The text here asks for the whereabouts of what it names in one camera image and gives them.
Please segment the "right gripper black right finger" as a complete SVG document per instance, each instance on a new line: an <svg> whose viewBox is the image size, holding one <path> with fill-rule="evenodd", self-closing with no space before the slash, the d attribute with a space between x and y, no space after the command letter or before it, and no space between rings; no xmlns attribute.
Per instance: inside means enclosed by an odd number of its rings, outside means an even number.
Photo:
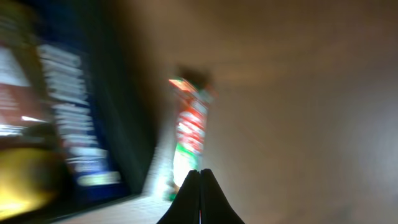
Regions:
<svg viewBox="0 0 398 224"><path fill-rule="evenodd" d="M200 172L200 210L202 224L244 224L210 169Z"/></svg>

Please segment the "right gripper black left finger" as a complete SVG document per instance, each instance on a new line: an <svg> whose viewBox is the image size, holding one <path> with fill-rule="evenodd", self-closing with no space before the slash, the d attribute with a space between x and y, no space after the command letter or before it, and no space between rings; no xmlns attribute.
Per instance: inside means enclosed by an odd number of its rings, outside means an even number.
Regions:
<svg viewBox="0 0 398 224"><path fill-rule="evenodd" d="M169 209L157 224L199 224L200 173L191 170Z"/></svg>

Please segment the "blue Oreo pack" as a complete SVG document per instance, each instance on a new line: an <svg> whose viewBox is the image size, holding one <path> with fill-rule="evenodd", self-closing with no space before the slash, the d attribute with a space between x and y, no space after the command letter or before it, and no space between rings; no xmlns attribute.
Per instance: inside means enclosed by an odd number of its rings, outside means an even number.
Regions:
<svg viewBox="0 0 398 224"><path fill-rule="evenodd" d="M38 46L47 94L65 162L90 202L129 195L122 175L104 146L93 114L93 97L82 54L55 44Z"/></svg>

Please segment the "red KitKat bar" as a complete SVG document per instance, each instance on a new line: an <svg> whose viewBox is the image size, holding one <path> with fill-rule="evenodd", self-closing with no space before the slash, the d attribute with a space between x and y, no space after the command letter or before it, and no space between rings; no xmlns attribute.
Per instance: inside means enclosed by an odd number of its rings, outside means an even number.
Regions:
<svg viewBox="0 0 398 224"><path fill-rule="evenodd" d="M210 84L200 87L185 78L169 80L179 109L175 122L175 150L172 163L172 188L167 199L173 201L191 170L201 169L208 111L216 92Z"/></svg>

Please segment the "yellow plastic bottle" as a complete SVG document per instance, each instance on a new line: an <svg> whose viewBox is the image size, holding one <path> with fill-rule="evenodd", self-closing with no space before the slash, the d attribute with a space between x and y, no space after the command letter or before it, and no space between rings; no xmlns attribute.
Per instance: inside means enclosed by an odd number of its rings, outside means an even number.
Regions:
<svg viewBox="0 0 398 224"><path fill-rule="evenodd" d="M61 192L63 161L44 149L1 151L1 220L44 207Z"/></svg>

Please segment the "black cardboard box with lid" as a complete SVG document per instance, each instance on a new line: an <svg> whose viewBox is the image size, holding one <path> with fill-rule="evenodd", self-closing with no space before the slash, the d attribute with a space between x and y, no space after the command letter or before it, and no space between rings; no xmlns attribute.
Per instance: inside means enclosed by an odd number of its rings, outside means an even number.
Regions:
<svg viewBox="0 0 398 224"><path fill-rule="evenodd" d="M1 151L31 147L55 153L63 161L63 187L58 197L44 207L1 220L2 223L53 223L136 198L143 192L156 132L142 99L142 88L134 81L140 75L135 69L136 61L121 37L123 15L117 1L1 2L1 16L26 21L37 48L55 44L82 54L97 130L129 189L129 195L121 198L96 202L86 199L65 162L44 78L48 121L26 128L20 135L1 136Z"/></svg>

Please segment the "brown chocolate box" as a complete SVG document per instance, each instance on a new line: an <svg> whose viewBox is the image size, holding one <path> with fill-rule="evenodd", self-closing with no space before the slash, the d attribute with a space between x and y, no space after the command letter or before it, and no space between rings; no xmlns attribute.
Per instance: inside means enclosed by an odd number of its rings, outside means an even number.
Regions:
<svg viewBox="0 0 398 224"><path fill-rule="evenodd" d="M26 21L1 16L1 136L46 123L47 99L37 43Z"/></svg>

